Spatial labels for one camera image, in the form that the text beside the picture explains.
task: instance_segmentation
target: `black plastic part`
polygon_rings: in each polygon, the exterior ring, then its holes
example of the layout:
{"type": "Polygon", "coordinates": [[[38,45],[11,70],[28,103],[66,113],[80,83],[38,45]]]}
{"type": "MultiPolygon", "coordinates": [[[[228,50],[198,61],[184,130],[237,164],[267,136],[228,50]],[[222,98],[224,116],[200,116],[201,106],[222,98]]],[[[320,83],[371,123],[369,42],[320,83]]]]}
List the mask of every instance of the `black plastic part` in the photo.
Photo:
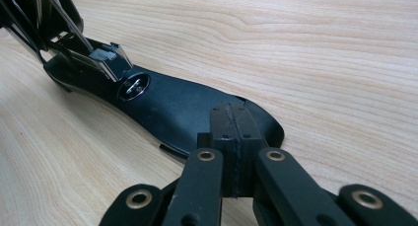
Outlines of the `black plastic part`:
{"type": "Polygon", "coordinates": [[[355,225],[286,151],[261,149],[255,165],[265,192],[254,199],[269,198],[285,225],[355,225]]]}
{"type": "Polygon", "coordinates": [[[199,134],[198,146],[217,149],[227,160],[223,173],[223,197],[252,197],[255,186],[252,162],[258,151],[268,145],[249,109],[237,104],[221,104],[213,108],[210,111],[210,133],[199,134]]]}
{"type": "Polygon", "coordinates": [[[284,138],[283,128],[274,117],[251,101],[140,66],[133,66],[120,81],[111,82],[99,70],[73,64],[67,57],[59,53],[44,69],[69,90],[92,94],[129,115],[169,147],[169,154],[176,153],[175,157],[185,158],[197,148],[197,133],[209,132],[209,111],[223,103],[248,107],[269,144],[280,146],[284,138]],[[133,100],[122,101],[119,90],[127,79],[140,74],[149,77],[146,90],[133,100]]]}
{"type": "Polygon", "coordinates": [[[357,225],[418,225],[418,221],[392,199],[363,185],[342,188],[337,203],[357,225]]]}
{"type": "Polygon", "coordinates": [[[172,202],[172,198],[174,195],[175,188],[177,186],[178,179],[167,185],[165,188],[161,190],[160,194],[160,209],[158,209],[158,215],[157,218],[154,220],[153,225],[162,225],[164,217],[167,214],[167,211],[169,209],[170,202],[172,202]]]}
{"type": "Polygon", "coordinates": [[[264,203],[254,199],[252,202],[252,211],[257,219],[259,226],[283,226],[284,223],[274,210],[274,207],[266,206],[264,203]]]}
{"type": "Polygon", "coordinates": [[[160,150],[168,154],[174,160],[181,162],[182,164],[185,164],[185,162],[187,161],[187,154],[175,151],[173,150],[173,148],[167,145],[160,144],[160,150]]]}
{"type": "Polygon", "coordinates": [[[214,226],[221,222],[222,153],[196,149],[178,180],[164,226],[214,226]]]}
{"type": "MultiPolygon", "coordinates": [[[[147,200],[146,198],[139,198],[140,201],[147,200]]],[[[154,225],[154,221],[157,220],[159,215],[159,209],[161,208],[163,198],[161,197],[161,191],[153,186],[148,185],[136,185],[124,190],[117,199],[113,202],[111,207],[104,215],[101,226],[114,226],[114,225],[154,225]],[[149,193],[149,195],[142,195],[141,192],[149,193]],[[139,208],[131,208],[128,204],[128,197],[131,194],[143,197],[151,197],[151,201],[139,208]]]]}

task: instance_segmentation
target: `light wood surface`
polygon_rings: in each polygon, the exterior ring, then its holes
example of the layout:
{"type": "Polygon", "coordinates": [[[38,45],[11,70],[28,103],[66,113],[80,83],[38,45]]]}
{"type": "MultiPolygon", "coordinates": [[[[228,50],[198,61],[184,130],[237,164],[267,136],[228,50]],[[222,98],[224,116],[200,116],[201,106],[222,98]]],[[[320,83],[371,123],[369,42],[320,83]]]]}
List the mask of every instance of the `light wood surface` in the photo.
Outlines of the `light wood surface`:
{"type": "MultiPolygon", "coordinates": [[[[325,189],[364,184],[418,217],[418,0],[74,0],[133,63],[253,100],[325,189]]],[[[0,225],[97,225],[182,166],[125,115],[65,93],[0,30],[0,225]]],[[[254,225],[226,199],[223,225],[254,225]]]]}

